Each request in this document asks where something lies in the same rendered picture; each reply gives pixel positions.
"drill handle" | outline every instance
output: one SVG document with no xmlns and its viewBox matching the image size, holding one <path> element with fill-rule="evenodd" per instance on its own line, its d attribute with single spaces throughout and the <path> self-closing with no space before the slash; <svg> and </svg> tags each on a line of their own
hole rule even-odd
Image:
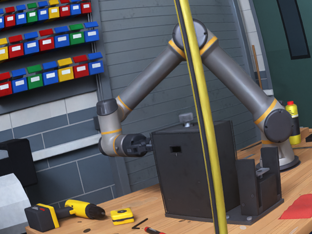
<svg viewBox="0 0 312 234">
<path fill-rule="evenodd" d="M 72 207 L 64 207 L 64 208 L 55 210 L 55 213 L 58 219 L 67 218 L 67 217 L 74 215 L 74 212 L 71 212 L 72 210 L 73 210 Z"/>
</svg>

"robotic arm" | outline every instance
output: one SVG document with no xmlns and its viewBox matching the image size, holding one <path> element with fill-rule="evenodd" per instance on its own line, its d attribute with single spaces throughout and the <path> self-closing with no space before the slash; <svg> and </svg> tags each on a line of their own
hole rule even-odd
<svg viewBox="0 0 312 234">
<path fill-rule="evenodd" d="M 293 120 L 285 108 L 268 97 L 249 75 L 219 46 L 217 37 L 194 19 L 203 64 L 252 113 L 261 131 L 262 147 L 277 146 L 280 169 L 298 162 L 288 140 Z M 182 61 L 185 60 L 179 25 L 168 47 L 116 98 L 97 103 L 102 138 L 99 148 L 104 155 L 141 157 L 152 151 L 150 139 L 142 134 L 122 134 L 121 121 Z"/>
</svg>

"metal knob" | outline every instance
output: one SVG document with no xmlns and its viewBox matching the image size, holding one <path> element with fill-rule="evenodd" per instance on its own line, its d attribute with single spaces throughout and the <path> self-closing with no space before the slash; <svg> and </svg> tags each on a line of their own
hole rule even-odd
<svg viewBox="0 0 312 234">
<path fill-rule="evenodd" d="M 188 128 L 191 126 L 191 121 L 194 119 L 193 113 L 184 113 L 179 115 L 180 123 L 184 123 L 184 127 Z"/>
</svg>

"red cloth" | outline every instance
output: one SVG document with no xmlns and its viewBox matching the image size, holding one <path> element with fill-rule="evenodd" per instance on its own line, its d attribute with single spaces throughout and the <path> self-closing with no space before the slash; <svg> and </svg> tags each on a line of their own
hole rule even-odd
<svg viewBox="0 0 312 234">
<path fill-rule="evenodd" d="M 312 217 L 312 194 L 301 195 L 288 207 L 279 219 L 300 219 Z"/>
</svg>

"wooden workbench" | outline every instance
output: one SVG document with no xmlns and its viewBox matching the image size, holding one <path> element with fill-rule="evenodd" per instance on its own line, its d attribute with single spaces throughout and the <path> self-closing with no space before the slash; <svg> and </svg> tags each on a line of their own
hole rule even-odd
<svg viewBox="0 0 312 234">
<path fill-rule="evenodd" d="M 301 129 L 302 137 L 309 135 L 310 129 Z M 312 142 L 306 143 L 305 139 L 297 147 L 312 146 Z M 247 150 L 237 152 L 238 159 L 251 154 L 255 162 L 259 162 L 261 144 Z M 311 219 L 279 220 L 283 212 L 300 195 L 312 193 L 312 148 L 295 149 L 295 155 L 299 157 L 301 164 L 286 172 L 281 173 L 282 197 L 285 202 L 274 211 L 251 226 L 228 224 L 229 234 L 309 234 L 312 232 Z M 103 220 L 90 220 L 79 217 L 71 217 L 61 220 L 60 228 L 45 232 L 46 234 L 145 234 L 144 227 L 152 227 L 166 234 L 214 234 L 212 223 L 166 218 L 159 185 L 137 191 L 135 193 L 116 198 L 100 204 L 107 215 L 111 210 L 131 207 L 135 222 L 114 226 L 110 217 Z M 131 229 L 135 224 L 148 218 L 139 227 L 140 230 Z M 41 234 L 29 227 L 27 234 Z"/>
</svg>

